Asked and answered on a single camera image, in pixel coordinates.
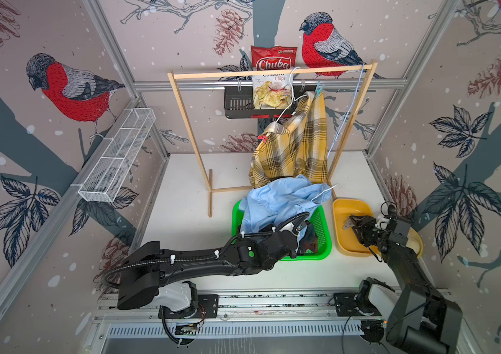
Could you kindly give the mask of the dark multicolour plaid shirt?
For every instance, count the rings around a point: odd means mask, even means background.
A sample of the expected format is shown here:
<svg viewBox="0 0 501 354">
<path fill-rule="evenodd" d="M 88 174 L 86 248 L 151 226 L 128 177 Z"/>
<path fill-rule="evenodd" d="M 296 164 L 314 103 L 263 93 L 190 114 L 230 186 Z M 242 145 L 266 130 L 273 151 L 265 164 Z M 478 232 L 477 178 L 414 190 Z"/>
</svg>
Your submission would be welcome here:
<svg viewBox="0 0 501 354">
<path fill-rule="evenodd" d="M 304 256 L 308 253 L 318 253 L 318 236 L 313 224 L 308 224 L 304 230 L 304 235 L 299 240 L 299 247 L 297 250 L 298 256 Z"/>
</svg>

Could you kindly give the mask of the white clothespin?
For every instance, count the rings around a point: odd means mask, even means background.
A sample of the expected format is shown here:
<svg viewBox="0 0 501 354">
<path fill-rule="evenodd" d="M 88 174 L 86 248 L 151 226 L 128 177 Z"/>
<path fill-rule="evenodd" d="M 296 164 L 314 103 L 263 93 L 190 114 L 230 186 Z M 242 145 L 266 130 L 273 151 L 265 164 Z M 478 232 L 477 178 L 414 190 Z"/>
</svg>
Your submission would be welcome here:
<svg viewBox="0 0 501 354">
<path fill-rule="evenodd" d="M 349 229 L 349 228 L 351 228 L 353 226 L 354 226 L 354 223 L 353 223 L 352 219 L 351 218 L 347 218 L 346 221 L 343 224 L 343 230 L 347 230 L 347 229 Z"/>
</svg>

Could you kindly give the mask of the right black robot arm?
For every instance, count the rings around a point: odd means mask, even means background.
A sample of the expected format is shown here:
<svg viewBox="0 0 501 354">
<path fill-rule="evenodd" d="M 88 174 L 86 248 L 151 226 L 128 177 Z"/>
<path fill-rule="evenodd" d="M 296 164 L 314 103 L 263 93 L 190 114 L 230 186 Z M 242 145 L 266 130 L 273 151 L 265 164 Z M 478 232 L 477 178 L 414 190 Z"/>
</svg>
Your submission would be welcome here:
<svg viewBox="0 0 501 354">
<path fill-rule="evenodd" d="M 417 253 L 408 246 L 411 223 L 389 215 L 382 227 L 369 215 L 352 215 L 349 225 L 358 242 L 378 249 L 376 258 L 394 273 L 402 292 L 374 278 L 366 278 L 355 297 L 365 315 L 379 313 L 387 322 L 384 339 L 405 353 L 455 353 L 461 308 L 445 299 L 424 273 Z"/>
</svg>

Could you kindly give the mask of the green plastic mesh basket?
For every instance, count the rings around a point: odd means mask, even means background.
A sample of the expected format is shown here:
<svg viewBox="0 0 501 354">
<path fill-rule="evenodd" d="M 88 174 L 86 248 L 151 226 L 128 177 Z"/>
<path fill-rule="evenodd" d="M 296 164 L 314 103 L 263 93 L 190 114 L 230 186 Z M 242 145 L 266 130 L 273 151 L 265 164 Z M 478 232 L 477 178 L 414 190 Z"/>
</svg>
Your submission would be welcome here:
<svg viewBox="0 0 501 354">
<path fill-rule="evenodd" d="M 233 236 L 235 236 L 240 231 L 243 217 L 244 212 L 240 210 L 240 201 L 238 201 L 237 203 L 235 203 L 232 209 L 231 234 Z M 322 206 L 319 206 L 313 212 L 312 217 L 308 221 L 310 222 L 310 229 L 314 228 L 315 235 L 317 236 L 317 252 L 306 249 L 304 246 L 299 246 L 299 249 L 303 250 L 303 252 L 300 251 L 294 259 L 286 257 L 283 259 L 283 261 L 317 261 L 327 258 L 330 254 L 333 245 L 330 237 L 330 231 L 327 226 L 324 208 Z"/>
</svg>

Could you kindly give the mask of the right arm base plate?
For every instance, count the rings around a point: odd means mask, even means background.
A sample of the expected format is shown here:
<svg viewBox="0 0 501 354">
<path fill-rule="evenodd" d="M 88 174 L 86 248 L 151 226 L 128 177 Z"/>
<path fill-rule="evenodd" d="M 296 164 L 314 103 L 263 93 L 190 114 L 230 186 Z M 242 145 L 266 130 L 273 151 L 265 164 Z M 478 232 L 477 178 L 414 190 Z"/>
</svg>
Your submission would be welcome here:
<svg viewBox="0 0 501 354">
<path fill-rule="evenodd" d="M 347 291 L 333 294 L 333 306 L 337 317 L 365 317 L 357 304 L 358 293 Z"/>
</svg>

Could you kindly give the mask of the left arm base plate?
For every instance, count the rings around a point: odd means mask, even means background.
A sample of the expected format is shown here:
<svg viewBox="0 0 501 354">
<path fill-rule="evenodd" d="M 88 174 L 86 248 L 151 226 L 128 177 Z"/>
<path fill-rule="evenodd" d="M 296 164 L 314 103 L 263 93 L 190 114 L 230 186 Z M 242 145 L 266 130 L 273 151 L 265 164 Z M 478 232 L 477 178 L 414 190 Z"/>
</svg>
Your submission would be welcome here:
<svg viewBox="0 0 501 354">
<path fill-rule="evenodd" d="M 181 311 L 171 311 L 163 307 L 158 312 L 159 319 L 216 319 L 219 308 L 219 296 L 217 294 L 198 295 L 191 305 Z"/>
</svg>

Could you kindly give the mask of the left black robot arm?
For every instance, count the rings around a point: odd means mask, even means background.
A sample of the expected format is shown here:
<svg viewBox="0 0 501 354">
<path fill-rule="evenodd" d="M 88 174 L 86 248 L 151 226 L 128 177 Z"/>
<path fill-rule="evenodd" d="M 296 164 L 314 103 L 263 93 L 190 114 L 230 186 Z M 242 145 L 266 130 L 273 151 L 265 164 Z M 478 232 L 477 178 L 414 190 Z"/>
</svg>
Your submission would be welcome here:
<svg viewBox="0 0 501 354">
<path fill-rule="evenodd" d="M 166 286 L 208 276 L 248 276 L 270 271 L 286 257 L 295 259 L 300 234 L 313 235 L 315 228 L 302 212 L 280 224 L 269 224 L 258 233 L 240 233 L 216 249 L 174 251 L 150 241 L 107 270 L 101 281 L 119 292 L 122 311 L 144 307 L 163 293 Z"/>
</svg>

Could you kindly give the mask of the light blue shirt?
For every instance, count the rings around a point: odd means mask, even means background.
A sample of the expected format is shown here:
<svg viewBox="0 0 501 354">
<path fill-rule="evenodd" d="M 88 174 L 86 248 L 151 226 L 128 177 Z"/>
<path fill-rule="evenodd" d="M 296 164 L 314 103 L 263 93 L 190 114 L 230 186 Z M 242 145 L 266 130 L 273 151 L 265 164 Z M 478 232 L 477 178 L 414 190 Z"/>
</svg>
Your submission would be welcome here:
<svg viewBox="0 0 501 354">
<path fill-rule="evenodd" d="M 303 175 L 279 178 L 264 187 L 253 189 L 240 202 L 244 212 L 240 230 L 246 234 L 258 233 L 269 224 L 279 225 L 302 212 L 312 215 L 324 202 L 332 197 L 332 192 L 324 194 L 321 204 L 311 199 L 322 190 L 329 188 L 326 183 L 313 184 Z"/>
</svg>

